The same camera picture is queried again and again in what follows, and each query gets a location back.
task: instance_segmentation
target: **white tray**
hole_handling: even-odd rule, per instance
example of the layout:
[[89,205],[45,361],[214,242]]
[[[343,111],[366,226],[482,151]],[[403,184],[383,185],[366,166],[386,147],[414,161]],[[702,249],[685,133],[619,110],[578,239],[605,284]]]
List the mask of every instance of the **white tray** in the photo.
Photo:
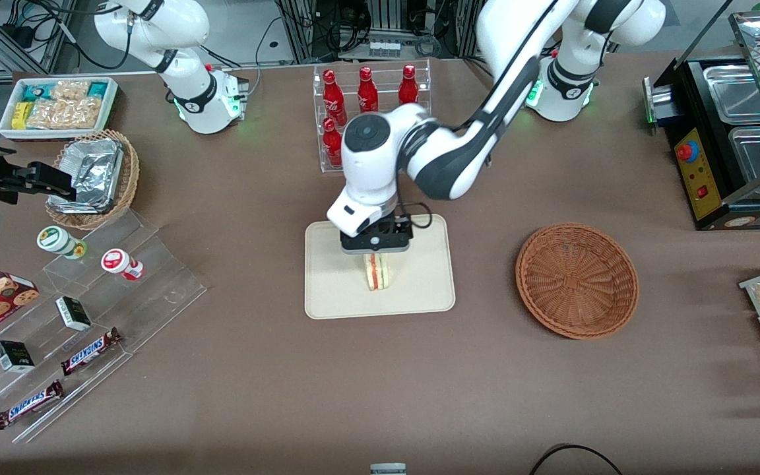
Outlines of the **white tray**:
[[[413,216],[419,225],[426,214]],[[341,250],[338,229],[314,222],[305,234],[304,310],[311,319],[346,319],[402,313],[446,312],[456,303],[447,223],[433,215],[415,229],[410,248],[388,253],[389,288],[368,290],[361,255]]]
[[[61,79],[76,80],[76,81],[91,81],[94,83],[107,83],[108,89],[105,90],[105,96],[102,98],[102,108],[99,109],[99,117],[96,120],[96,126],[93,129],[60,129],[60,130],[40,130],[40,129],[11,129],[10,123],[13,118],[13,109],[16,108],[17,103],[22,99],[25,93],[25,88],[29,84],[39,84],[42,82],[55,82]],[[31,78],[31,79],[19,79],[16,84],[13,85],[10,99],[8,99],[8,106],[2,114],[2,120],[0,120],[0,135],[5,138],[12,139],[12,141],[52,141],[52,139],[72,139],[80,137],[81,135],[87,135],[87,133],[99,132],[105,129],[105,125],[108,124],[108,118],[111,115],[111,109],[113,106],[113,99],[115,93],[117,93],[118,85],[112,78],[108,76],[67,76],[65,78]]]

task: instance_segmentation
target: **red button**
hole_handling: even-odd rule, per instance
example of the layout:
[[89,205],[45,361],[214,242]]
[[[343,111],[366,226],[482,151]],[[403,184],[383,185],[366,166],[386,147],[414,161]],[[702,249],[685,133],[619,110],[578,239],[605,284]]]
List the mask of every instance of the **red button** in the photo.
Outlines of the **red button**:
[[691,145],[683,144],[679,145],[679,148],[676,149],[676,158],[679,160],[682,160],[682,162],[685,162],[685,160],[688,160],[691,158],[691,155],[694,153],[694,149],[691,148]]

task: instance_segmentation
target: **yellow control panel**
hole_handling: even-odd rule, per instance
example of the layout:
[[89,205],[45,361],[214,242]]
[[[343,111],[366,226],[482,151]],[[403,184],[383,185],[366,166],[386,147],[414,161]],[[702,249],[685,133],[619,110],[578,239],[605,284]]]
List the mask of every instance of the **yellow control panel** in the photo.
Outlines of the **yellow control panel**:
[[685,191],[691,201],[691,208],[698,220],[705,218],[712,211],[720,208],[723,201],[717,190],[717,183],[709,168],[709,161],[703,153],[703,142],[699,139],[697,130],[691,130],[676,147],[676,163],[682,172]]

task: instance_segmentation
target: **clear acrylic shelf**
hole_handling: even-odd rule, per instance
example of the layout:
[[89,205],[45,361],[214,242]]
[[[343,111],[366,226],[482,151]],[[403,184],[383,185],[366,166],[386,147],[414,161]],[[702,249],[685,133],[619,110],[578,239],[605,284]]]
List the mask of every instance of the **clear acrylic shelf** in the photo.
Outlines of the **clear acrylic shelf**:
[[325,128],[322,121],[327,116],[325,109],[325,82],[322,73],[326,69],[332,69],[336,73],[336,83],[342,88],[344,94],[344,110],[348,112],[348,120],[360,113],[360,103],[356,98],[356,91],[360,89],[360,67],[371,67],[371,77],[377,85],[378,109],[380,112],[393,111],[398,102],[398,88],[404,78],[404,66],[412,64],[416,67],[416,82],[418,83],[418,103],[431,114],[431,73],[428,60],[416,61],[378,61],[376,63],[332,63],[322,64],[313,68],[313,105],[316,112],[316,135],[319,136],[319,159],[322,172],[341,172],[342,168],[330,165],[325,153],[325,142],[322,136]]
[[[60,379],[65,396],[31,412],[3,437],[27,442],[59,418],[72,405],[129,360],[145,342],[206,291],[192,271],[178,261],[133,211],[88,234],[88,255],[79,261],[57,258],[43,270],[50,276],[42,298],[23,315],[12,317],[0,331],[0,340],[25,343],[36,367],[28,373],[6,373],[0,366],[0,412],[7,411]],[[125,280],[100,268],[99,259],[112,247],[126,249],[144,264],[144,276]],[[78,298],[92,327],[67,328],[55,300],[61,295]],[[63,376],[60,363],[117,327],[123,340],[111,346],[78,372]]]

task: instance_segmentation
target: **green indicator light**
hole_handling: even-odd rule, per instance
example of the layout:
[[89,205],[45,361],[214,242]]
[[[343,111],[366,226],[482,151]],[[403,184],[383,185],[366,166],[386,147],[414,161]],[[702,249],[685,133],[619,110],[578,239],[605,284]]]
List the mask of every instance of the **green indicator light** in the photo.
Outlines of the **green indicator light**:
[[538,105],[539,97],[541,96],[541,80],[536,81],[536,85],[530,90],[530,94],[527,96],[527,105],[534,108]]
[[591,91],[594,90],[594,83],[588,85],[588,94],[585,94],[585,101],[583,102],[583,108],[591,102]]

